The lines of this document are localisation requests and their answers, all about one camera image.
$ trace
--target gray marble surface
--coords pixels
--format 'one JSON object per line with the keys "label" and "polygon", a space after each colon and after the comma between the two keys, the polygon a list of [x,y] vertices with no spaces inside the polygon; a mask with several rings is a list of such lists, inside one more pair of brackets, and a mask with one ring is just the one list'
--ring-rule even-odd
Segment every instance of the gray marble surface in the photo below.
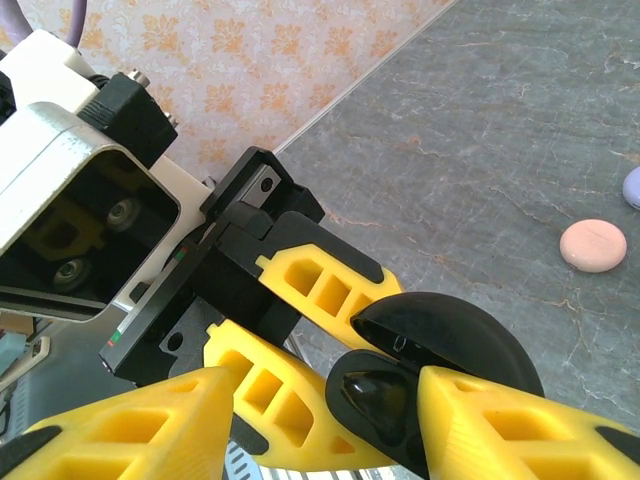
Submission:
{"label": "gray marble surface", "polygon": [[[640,431],[640,2],[461,0],[280,158],[324,225],[409,290],[467,299],[531,355],[548,396]],[[626,234],[572,270],[573,222]],[[340,347],[296,331],[321,370]]]}

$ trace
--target cable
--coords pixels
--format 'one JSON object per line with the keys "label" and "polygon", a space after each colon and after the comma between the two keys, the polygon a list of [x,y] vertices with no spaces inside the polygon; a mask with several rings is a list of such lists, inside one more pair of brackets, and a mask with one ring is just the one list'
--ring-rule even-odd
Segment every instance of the cable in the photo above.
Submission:
{"label": "cable", "polygon": [[87,18],[87,0],[73,0],[73,10],[71,11],[71,27],[67,36],[67,43],[72,47],[80,45],[84,22]]}
{"label": "cable", "polygon": [[[0,11],[0,22],[14,45],[33,33],[33,28],[24,16],[18,0],[0,0]],[[87,0],[73,0],[67,43],[74,48],[80,44],[86,17]]]}
{"label": "cable", "polygon": [[18,0],[0,0],[0,22],[9,36],[9,40],[17,45],[27,38],[33,29],[22,13]]}

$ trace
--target black connector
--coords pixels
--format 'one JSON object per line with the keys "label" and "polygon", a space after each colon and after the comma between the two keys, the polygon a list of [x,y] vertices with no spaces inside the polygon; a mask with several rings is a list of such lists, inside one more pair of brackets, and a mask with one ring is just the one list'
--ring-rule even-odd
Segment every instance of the black connector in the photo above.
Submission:
{"label": "black connector", "polygon": [[0,72],[0,125],[16,111],[16,99],[13,96],[11,80]]}
{"label": "black connector", "polygon": [[126,147],[147,168],[178,136],[144,86],[122,73],[114,75],[78,117]]}

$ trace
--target tabletop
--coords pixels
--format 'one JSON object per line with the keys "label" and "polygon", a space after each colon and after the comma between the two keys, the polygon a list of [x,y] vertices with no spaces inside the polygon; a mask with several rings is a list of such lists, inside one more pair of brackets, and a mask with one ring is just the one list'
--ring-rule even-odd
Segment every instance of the tabletop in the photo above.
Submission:
{"label": "tabletop", "polygon": [[[640,431],[640,3],[461,0],[279,158],[323,224],[408,290],[458,296],[524,345],[549,398]],[[628,254],[587,274],[560,256],[601,218]],[[343,351],[295,337],[326,371]]]}

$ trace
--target wallpaper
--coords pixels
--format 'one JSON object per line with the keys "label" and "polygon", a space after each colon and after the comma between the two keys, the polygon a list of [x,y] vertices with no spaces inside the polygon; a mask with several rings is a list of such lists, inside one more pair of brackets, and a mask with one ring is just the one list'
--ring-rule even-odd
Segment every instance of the wallpaper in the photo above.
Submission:
{"label": "wallpaper", "polygon": [[[452,1],[89,0],[80,50],[98,73],[145,73],[180,123],[169,156],[221,177],[248,146],[275,149]],[[34,28],[62,38],[71,3],[21,1]]]}

